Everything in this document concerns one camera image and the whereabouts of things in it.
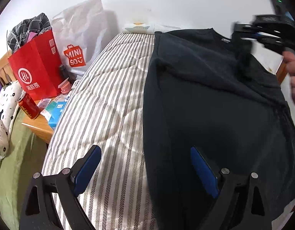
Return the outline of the person's right hand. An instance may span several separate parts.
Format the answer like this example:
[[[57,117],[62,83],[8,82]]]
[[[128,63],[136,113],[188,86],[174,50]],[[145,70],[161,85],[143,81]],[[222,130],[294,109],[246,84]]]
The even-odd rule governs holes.
[[[295,104],[295,54],[290,51],[284,51],[283,61],[286,65],[286,71],[290,75],[291,97]]]

